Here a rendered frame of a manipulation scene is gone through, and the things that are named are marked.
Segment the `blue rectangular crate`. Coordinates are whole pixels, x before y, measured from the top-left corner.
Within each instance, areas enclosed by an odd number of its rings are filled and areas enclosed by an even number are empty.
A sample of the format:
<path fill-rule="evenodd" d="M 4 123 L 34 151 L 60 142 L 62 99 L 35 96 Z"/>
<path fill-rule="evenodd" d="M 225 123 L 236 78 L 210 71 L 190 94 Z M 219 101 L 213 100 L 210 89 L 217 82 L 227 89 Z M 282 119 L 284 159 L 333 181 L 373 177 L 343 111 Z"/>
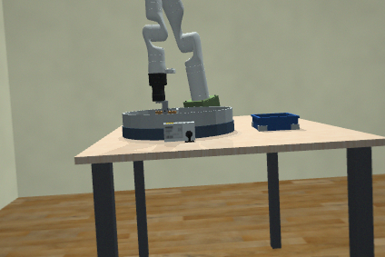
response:
<path fill-rule="evenodd" d="M 255 116 L 255 117 L 254 117 Z M 300 130 L 299 115 L 289 113 L 251 114 L 252 127 L 259 132 Z"/>

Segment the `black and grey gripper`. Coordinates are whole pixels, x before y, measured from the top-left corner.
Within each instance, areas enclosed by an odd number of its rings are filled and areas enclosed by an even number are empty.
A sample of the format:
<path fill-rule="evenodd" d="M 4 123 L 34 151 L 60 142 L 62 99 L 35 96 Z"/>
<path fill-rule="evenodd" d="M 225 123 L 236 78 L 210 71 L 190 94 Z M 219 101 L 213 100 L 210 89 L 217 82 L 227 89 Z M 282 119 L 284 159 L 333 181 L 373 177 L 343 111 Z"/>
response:
<path fill-rule="evenodd" d="M 153 102 L 162 103 L 163 114 L 168 114 L 168 101 L 165 101 L 164 86 L 167 85 L 167 74 L 176 74 L 175 69 L 166 69 L 165 61 L 148 63 L 149 85 L 153 89 Z"/>

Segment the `grey round turning table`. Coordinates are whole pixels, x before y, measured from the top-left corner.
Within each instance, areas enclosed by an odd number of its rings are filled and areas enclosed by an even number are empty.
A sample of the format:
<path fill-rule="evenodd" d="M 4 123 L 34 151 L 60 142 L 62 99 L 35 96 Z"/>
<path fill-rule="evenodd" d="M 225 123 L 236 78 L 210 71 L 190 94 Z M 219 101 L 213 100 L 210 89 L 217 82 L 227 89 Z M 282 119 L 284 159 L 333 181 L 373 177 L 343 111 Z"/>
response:
<path fill-rule="evenodd" d="M 176 114 L 155 114 L 163 109 L 123 113 L 123 138 L 144 141 L 193 143 L 204 138 L 232 133 L 232 107 L 204 106 L 168 108 Z"/>

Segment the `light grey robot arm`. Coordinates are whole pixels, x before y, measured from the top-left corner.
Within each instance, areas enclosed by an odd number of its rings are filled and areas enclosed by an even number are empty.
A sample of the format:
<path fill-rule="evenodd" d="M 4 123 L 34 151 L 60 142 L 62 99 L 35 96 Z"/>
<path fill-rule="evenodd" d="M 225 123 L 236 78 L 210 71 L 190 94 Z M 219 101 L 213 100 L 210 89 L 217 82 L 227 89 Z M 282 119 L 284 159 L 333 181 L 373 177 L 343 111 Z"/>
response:
<path fill-rule="evenodd" d="M 143 39 L 148 51 L 148 62 L 165 61 L 164 49 L 152 45 L 152 42 L 163 42 L 168 37 L 168 31 L 163 20 L 163 10 L 180 51 L 182 53 L 193 52 L 193 56 L 185 61 L 192 101 L 209 98 L 200 36 L 196 32 L 184 34 L 181 28 L 184 11 L 182 0 L 145 0 L 146 18 L 158 23 L 158 25 L 145 25 L 143 27 Z"/>

